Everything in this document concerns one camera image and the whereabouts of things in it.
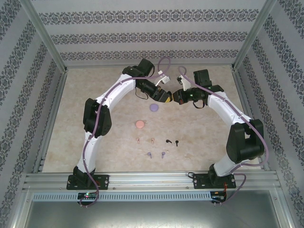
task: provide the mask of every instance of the patterned wallpaper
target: patterned wallpaper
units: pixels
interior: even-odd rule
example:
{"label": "patterned wallpaper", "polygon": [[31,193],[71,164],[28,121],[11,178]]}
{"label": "patterned wallpaper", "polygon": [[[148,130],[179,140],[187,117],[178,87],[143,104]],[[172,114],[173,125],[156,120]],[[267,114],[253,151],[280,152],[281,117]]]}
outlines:
{"label": "patterned wallpaper", "polygon": [[34,0],[65,64],[233,63],[265,0]]}
{"label": "patterned wallpaper", "polygon": [[279,0],[238,69],[296,227],[304,227],[303,15],[300,0]]}
{"label": "patterned wallpaper", "polygon": [[0,228],[4,228],[24,174],[32,172],[61,72],[20,3],[0,1],[0,11]]}

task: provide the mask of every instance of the aluminum frame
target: aluminum frame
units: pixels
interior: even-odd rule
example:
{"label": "aluminum frame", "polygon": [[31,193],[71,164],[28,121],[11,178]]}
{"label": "aluminum frame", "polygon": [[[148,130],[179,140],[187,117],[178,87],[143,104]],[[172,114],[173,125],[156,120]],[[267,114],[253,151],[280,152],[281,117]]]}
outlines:
{"label": "aluminum frame", "polygon": [[62,76],[61,76],[61,79],[60,79],[60,82],[59,82],[59,88],[56,92],[54,104],[53,104],[53,107],[52,107],[52,110],[51,110],[51,113],[50,113],[50,119],[47,122],[46,134],[44,135],[44,137],[42,139],[41,150],[38,153],[37,160],[36,160],[36,163],[35,163],[35,166],[34,166],[34,170],[33,170],[34,173],[39,172],[40,171],[39,168],[41,167],[41,165],[44,164],[44,160],[45,160],[45,157],[46,157],[46,154],[47,154],[47,151],[48,151],[48,146],[49,146],[49,143],[51,141],[52,132],[53,132],[53,129],[54,129],[54,126],[55,126],[55,120],[57,118],[57,113],[58,113],[58,110],[59,110],[61,97],[62,97],[63,90],[64,90],[64,87],[65,87],[65,84],[66,84],[67,74],[68,74],[68,70],[65,70],[62,73]]}
{"label": "aluminum frame", "polygon": [[53,57],[54,61],[56,62],[57,66],[59,67],[61,72],[64,72],[67,68],[66,65],[57,50],[51,36],[49,35],[46,27],[44,26],[40,16],[38,15],[37,11],[35,10],[35,7],[33,6],[33,3],[31,0],[20,0],[20,4],[22,5],[22,8],[27,13],[29,19],[33,23],[36,31],[40,35],[42,41],[46,45],[48,51],[50,52],[51,56]]}
{"label": "aluminum frame", "polygon": [[[294,228],[289,208],[285,200],[276,171],[239,170],[247,176],[241,191],[268,190],[275,212],[282,228]],[[188,171],[177,172],[111,172],[97,173],[110,175],[109,189],[100,192],[189,192],[218,191],[223,189],[196,190]],[[67,190],[67,178],[71,173],[31,173],[27,174],[23,184],[10,228],[23,228],[29,214],[34,195],[40,192],[84,192]],[[237,187],[242,183],[242,176],[235,176]]]}
{"label": "aluminum frame", "polygon": [[262,28],[264,22],[266,21],[270,11],[274,7],[277,0],[266,0],[262,9],[260,10],[260,13],[257,16],[257,19],[253,26],[251,27],[251,30],[249,31],[244,44],[242,45],[240,51],[237,54],[237,57],[233,63],[234,69],[238,69],[240,65],[243,62],[243,59],[245,58],[247,52],[249,51],[253,41],[257,37],[260,29]]}

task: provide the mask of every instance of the beige table surface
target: beige table surface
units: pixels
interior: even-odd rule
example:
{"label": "beige table surface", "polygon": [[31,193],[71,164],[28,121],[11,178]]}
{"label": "beige table surface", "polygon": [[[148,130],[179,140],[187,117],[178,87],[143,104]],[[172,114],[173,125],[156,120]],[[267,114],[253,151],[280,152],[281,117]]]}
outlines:
{"label": "beige table surface", "polygon": [[[219,84],[230,100],[242,110],[229,66],[186,65],[187,75],[208,69],[213,85]],[[82,153],[84,104],[88,98],[103,94],[120,76],[123,66],[70,69],[60,102],[43,172],[72,172]],[[167,75],[171,81],[161,85],[171,92],[182,88],[176,78],[177,66]],[[138,95],[145,96],[138,90]],[[134,91],[128,93],[111,113],[112,128],[102,139],[96,159],[96,171],[200,171],[220,160],[226,153],[229,127],[209,107],[196,109],[192,102],[157,103],[151,112],[152,99],[142,100]],[[135,123],[143,120],[145,127]],[[176,145],[166,143],[179,141]],[[259,169],[259,167],[242,167]]]}

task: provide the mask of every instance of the purple cable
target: purple cable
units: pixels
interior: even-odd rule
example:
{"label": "purple cable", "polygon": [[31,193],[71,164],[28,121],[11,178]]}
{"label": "purple cable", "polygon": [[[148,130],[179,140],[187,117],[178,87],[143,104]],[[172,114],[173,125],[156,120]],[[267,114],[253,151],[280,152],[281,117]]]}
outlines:
{"label": "purple cable", "polygon": [[210,91],[210,90],[208,90],[208,89],[206,89],[206,88],[204,88],[204,87],[201,87],[201,86],[199,86],[198,84],[196,84],[195,82],[193,82],[193,81],[191,81],[187,76],[186,76],[186,72],[187,72],[187,69],[184,67],[184,66],[179,66],[178,67],[178,69],[179,69],[179,72],[180,72],[180,74],[188,81],[188,82],[190,82],[191,84],[193,84],[193,85],[195,85],[195,86],[197,86],[198,88],[200,88],[200,89],[202,89],[202,90],[204,90],[204,91],[206,91],[207,93],[210,93],[210,94],[212,94],[212,95],[214,95],[214,96],[216,96],[216,97],[218,97],[219,99],[221,99],[221,100],[223,100],[224,102],[226,102],[231,108],[232,108],[232,110],[257,134],[257,136],[259,137],[259,139],[261,140],[261,142],[262,142],[262,144],[264,145],[264,148],[265,148],[265,159],[261,162],[261,163],[259,163],[259,164],[247,164],[247,163],[244,163],[244,164],[239,164],[238,166],[236,166],[235,168],[233,168],[230,172],[231,173],[233,173],[236,169],[238,169],[241,165],[245,165],[245,166],[254,166],[254,167],[256,167],[256,166],[261,166],[261,165],[264,165],[267,161],[268,161],[268,157],[269,157],[269,150],[268,150],[268,147],[267,147],[267,144],[266,144],[266,142],[265,142],[265,140],[263,139],[263,137],[261,136],[261,134],[257,131],[257,129],[254,127],[254,126],[252,126],[252,124],[248,121],[248,120],[246,120],[243,116],[242,116],[242,114],[241,113],[239,113],[238,112],[238,110],[228,101],[228,100],[226,100],[225,98],[223,98],[222,96],[220,96],[220,95],[218,95],[218,94],[216,94],[216,93],[214,93],[214,92],[212,92],[212,91]]}
{"label": "purple cable", "polygon": [[247,179],[247,176],[243,173],[235,173],[234,174],[235,176],[244,176],[244,180],[243,182],[241,183],[241,185],[238,187],[238,189],[233,193],[232,196],[230,196],[225,202],[222,202],[222,204],[225,204],[227,203],[229,200],[231,200],[233,197],[235,197],[235,195],[237,194],[237,192],[243,187],[243,185],[245,184],[245,181]]}
{"label": "purple cable", "polygon": [[[100,102],[100,105],[99,105],[98,110],[97,110],[97,117],[96,117],[96,122],[95,122],[95,127],[94,127],[94,130],[93,130],[93,133],[92,133],[92,134],[89,136],[89,138],[87,139],[87,141],[86,141],[86,143],[85,143],[85,145],[84,145],[83,151],[82,151],[82,159],[83,159],[83,162],[84,162],[85,171],[86,171],[87,175],[89,176],[89,178],[91,179],[91,181],[93,182],[93,184],[95,185],[95,187],[96,187],[96,193],[97,193],[97,196],[96,196],[95,200],[94,200],[92,203],[90,203],[89,205],[86,205],[86,206],[85,206],[86,208],[88,208],[88,207],[94,205],[94,204],[98,201],[98,199],[99,199],[99,187],[98,187],[96,181],[95,181],[95,180],[93,179],[93,177],[91,176],[91,174],[90,174],[90,172],[89,172],[89,170],[88,170],[88,168],[87,168],[87,166],[86,166],[86,156],[85,156],[85,154],[86,154],[86,147],[87,147],[87,145],[89,144],[89,142],[91,141],[91,139],[95,136],[95,133],[96,133],[96,130],[97,130],[97,126],[98,126],[99,114],[100,114],[100,110],[101,110],[102,104],[105,102],[106,98],[110,95],[110,93],[111,93],[116,87],[118,87],[120,84],[122,84],[122,83],[124,83],[124,82],[126,82],[126,81],[129,81],[129,80],[136,80],[136,79],[142,80],[142,79],[146,79],[146,78],[155,79],[155,78],[158,78],[158,77],[164,75],[164,74],[169,70],[169,68],[170,68],[171,59],[170,59],[169,57],[167,57],[167,56],[164,56],[164,57],[162,57],[162,58],[160,59],[160,61],[159,61],[158,64],[157,64],[157,68],[159,69],[159,68],[160,68],[161,62],[162,62],[165,58],[168,59],[169,63],[168,63],[167,68],[166,68],[161,74],[156,75],[156,76],[151,76],[151,77],[130,77],[130,78],[127,78],[127,79],[125,79],[125,80],[122,80],[121,82],[115,84],[115,85],[114,85],[114,86],[105,94],[105,96],[103,97],[102,101]],[[82,201],[83,199],[84,199],[84,198],[82,198],[82,199],[79,201],[79,204],[80,204],[81,207],[84,206],[84,205],[81,204],[81,201]]]}

